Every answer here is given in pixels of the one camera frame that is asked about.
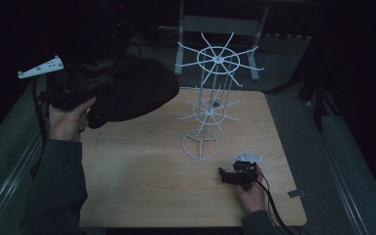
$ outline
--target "rotating rack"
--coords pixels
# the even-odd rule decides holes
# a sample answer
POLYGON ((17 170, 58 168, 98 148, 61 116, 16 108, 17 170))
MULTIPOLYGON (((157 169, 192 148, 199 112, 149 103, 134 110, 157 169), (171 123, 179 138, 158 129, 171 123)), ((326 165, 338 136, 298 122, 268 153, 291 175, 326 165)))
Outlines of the rotating rack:
POLYGON ((227 107, 236 105, 240 102, 236 101, 234 103, 228 103, 232 83, 234 82, 238 86, 243 86, 234 77, 235 71, 240 67, 254 71, 262 71, 264 69, 244 66, 240 61, 240 55, 253 54, 258 46, 241 53, 235 53, 233 50, 227 48, 228 44, 233 38, 234 33, 231 33, 230 38, 222 47, 211 46, 204 37, 204 34, 201 33, 201 35, 208 45, 208 47, 202 49, 201 51, 183 46, 178 42, 179 46, 183 47, 184 49, 197 53, 197 62, 184 65, 176 64, 176 66, 189 67, 198 65, 202 69, 200 87, 196 87, 199 94, 198 102, 192 103, 181 99, 181 101, 191 105, 193 108, 192 115, 181 117, 180 119, 195 118, 201 124, 200 128, 188 131, 184 135, 182 147, 185 153, 191 158, 196 160, 207 160, 214 157, 218 150, 218 138, 209 131, 209 126, 216 125, 221 133, 224 136, 227 136, 220 124, 226 118, 241 121, 240 119, 230 117, 227 114, 227 107), (208 96, 205 94, 206 92, 204 89, 204 84, 211 76, 213 77, 212 88, 211 94, 208 96), (222 87, 221 85, 216 87, 216 81, 221 77, 225 77, 223 85, 222 87))

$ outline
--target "person's right hand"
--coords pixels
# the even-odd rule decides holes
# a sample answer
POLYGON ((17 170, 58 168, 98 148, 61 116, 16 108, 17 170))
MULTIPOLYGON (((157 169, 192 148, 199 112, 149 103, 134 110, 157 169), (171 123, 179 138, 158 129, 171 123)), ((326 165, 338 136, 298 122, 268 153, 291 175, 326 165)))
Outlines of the person's right hand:
MULTIPOLYGON (((260 167, 257 167, 258 173, 262 174, 260 167)), ((261 182, 262 177, 258 175, 258 182, 261 182)), ((246 212, 256 212, 265 210, 265 192, 263 188, 257 183, 254 183, 249 191, 245 191, 240 185, 234 185, 243 208, 246 212)))

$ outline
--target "wooden table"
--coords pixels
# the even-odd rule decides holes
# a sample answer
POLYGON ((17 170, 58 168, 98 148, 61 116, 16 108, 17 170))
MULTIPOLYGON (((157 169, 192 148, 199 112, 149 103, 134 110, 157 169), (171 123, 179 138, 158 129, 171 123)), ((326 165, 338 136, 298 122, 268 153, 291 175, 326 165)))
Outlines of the wooden table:
POLYGON ((218 168, 233 171, 233 156, 244 152, 259 163, 283 221, 303 225, 306 215, 264 95, 231 91, 226 119, 209 130, 218 137, 217 154, 204 161, 182 148, 188 131, 200 127, 192 107, 195 90, 181 89, 158 110, 133 120, 109 122, 82 133, 88 200, 81 210, 84 227, 213 227, 241 226, 245 215, 231 185, 221 183, 218 168))

